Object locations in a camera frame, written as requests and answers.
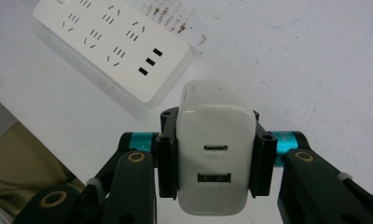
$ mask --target power adapter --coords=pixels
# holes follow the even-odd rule
[[[192,60],[187,42],[121,0],[41,0],[33,14],[148,105],[160,102]]]
[[[183,89],[176,123],[178,201],[189,214],[239,213],[248,196],[254,111],[221,81],[195,80]]]

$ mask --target power strip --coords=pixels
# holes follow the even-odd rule
[[[33,14],[149,105],[160,102],[192,60],[188,43],[121,0],[41,0]]]

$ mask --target usb-a port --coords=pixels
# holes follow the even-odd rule
[[[198,174],[198,182],[201,183],[230,183],[231,174],[204,175]]]

